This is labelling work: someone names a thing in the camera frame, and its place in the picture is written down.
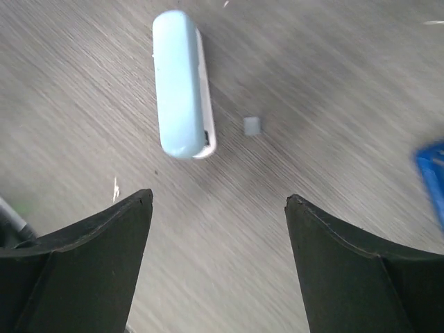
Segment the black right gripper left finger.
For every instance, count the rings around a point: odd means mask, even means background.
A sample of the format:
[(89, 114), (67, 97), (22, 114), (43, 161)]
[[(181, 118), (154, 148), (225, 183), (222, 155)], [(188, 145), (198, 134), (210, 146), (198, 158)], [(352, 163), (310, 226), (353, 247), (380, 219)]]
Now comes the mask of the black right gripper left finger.
[(153, 214), (140, 189), (37, 236), (1, 204), (1, 331), (127, 332)]

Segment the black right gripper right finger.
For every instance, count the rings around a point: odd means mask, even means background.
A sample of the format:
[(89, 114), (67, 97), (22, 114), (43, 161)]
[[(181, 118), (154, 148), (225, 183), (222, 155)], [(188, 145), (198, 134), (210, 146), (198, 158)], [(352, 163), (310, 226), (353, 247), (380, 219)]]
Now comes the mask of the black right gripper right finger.
[(443, 256), (383, 239), (299, 195), (284, 209), (311, 332), (442, 332)]

